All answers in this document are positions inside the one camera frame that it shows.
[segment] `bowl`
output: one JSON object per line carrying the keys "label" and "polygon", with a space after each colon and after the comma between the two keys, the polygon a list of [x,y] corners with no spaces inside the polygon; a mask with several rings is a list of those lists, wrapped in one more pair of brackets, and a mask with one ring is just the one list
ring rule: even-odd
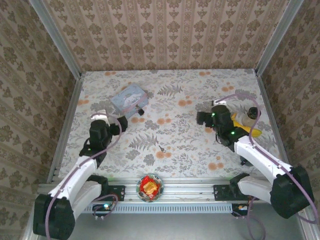
{"label": "bowl", "polygon": [[[149,178],[153,179],[157,185],[160,185],[158,193],[155,195],[155,197],[152,200],[146,193],[144,193],[143,191],[140,191],[141,182],[146,176],[149,176]],[[136,184],[136,193],[138,197],[146,203],[153,203],[157,201],[160,198],[160,196],[163,194],[163,192],[164,192],[164,183],[161,180],[161,178],[155,174],[144,175],[143,177],[140,178],[140,180]]]}

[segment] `patterned wallpaper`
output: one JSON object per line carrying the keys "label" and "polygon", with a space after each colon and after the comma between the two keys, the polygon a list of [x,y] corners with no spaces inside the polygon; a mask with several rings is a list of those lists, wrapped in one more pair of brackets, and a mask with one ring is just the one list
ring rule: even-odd
{"label": "patterned wallpaper", "polygon": [[23,233],[74,84],[28,1],[0,0],[0,239]]}
{"label": "patterned wallpaper", "polygon": [[254,68],[289,0],[44,0],[82,71]]}
{"label": "patterned wallpaper", "polygon": [[320,202],[320,0],[305,0],[262,75],[291,164]]}

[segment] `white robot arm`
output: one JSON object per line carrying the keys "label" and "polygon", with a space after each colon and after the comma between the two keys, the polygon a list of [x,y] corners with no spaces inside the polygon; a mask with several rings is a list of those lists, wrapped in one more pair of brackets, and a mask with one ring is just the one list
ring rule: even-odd
{"label": "white robot arm", "polygon": [[[123,116],[117,122],[125,132],[127,119]],[[94,199],[115,195],[116,191],[124,194],[125,186],[109,186],[106,177],[94,175],[107,155],[105,149],[111,143],[112,136],[119,135],[120,128],[114,123],[109,125],[105,120],[98,119],[91,123],[89,133],[80,157],[67,176],[47,195],[40,194],[36,198],[33,217],[35,234],[46,236],[46,214],[49,212],[49,235],[54,239],[67,240],[77,218]]]}
{"label": "white robot arm", "polygon": [[231,199],[228,200],[239,200],[240,198],[243,200],[247,196],[256,197],[271,204],[274,210],[286,219],[309,206],[305,195],[284,170],[297,180],[314,201],[307,171],[302,166],[292,167],[277,159],[254,140],[252,143],[249,134],[244,129],[234,126],[226,104],[225,101],[221,101],[212,107],[211,112],[198,112],[197,123],[199,125],[205,123],[206,127],[213,128],[216,132],[216,138],[222,145],[249,161],[265,176],[266,180],[242,173],[232,178],[229,186],[225,188],[220,186],[219,189],[225,191],[221,195],[226,196],[228,195],[226,192],[230,192]]}

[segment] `yellow toy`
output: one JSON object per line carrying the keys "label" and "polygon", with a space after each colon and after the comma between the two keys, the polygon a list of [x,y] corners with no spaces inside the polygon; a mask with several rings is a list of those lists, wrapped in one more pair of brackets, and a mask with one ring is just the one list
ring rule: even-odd
{"label": "yellow toy", "polygon": [[[232,117],[231,117],[231,120],[233,121],[233,126],[242,128],[242,129],[244,129],[246,132],[250,133],[251,127],[249,127],[249,126],[243,126],[243,125],[241,125],[240,123],[238,123],[238,122],[236,121],[236,115],[237,115],[237,114],[235,113],[235,114],[233,114]],[[259,129],[254,128],[253,131],[252,131],[252,137],[254,137],[254,138],[259,137],[261,134],[262,134],[262,131],[260,131]]]}

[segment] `floral tablecloth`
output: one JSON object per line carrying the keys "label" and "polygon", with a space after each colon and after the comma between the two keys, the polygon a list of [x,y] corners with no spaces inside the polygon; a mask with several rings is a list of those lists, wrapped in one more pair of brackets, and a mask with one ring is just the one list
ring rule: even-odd
{"label": "floral tablecloth", "polygon": [[[198,111],[211,110],[212,100],[234,93],[257,99],[262,107],[257,128],[262,135],[256,140],[279,157],[253,69],[94,71],[85,74],[59,177],[70,171],[89,137],[90,115],[106,109],[120,116],[110,99],[131,83],[145,90],[149,103],[143,116],[128,119],[128,129],[107,153],[98,175],[231,178],[245,172],[260,176],[254,166],[241,166],[236,153],[217,143],[212,129],[196,122]],[[241,97],[228,101],[234,113],[245,113],[253,105]]]}

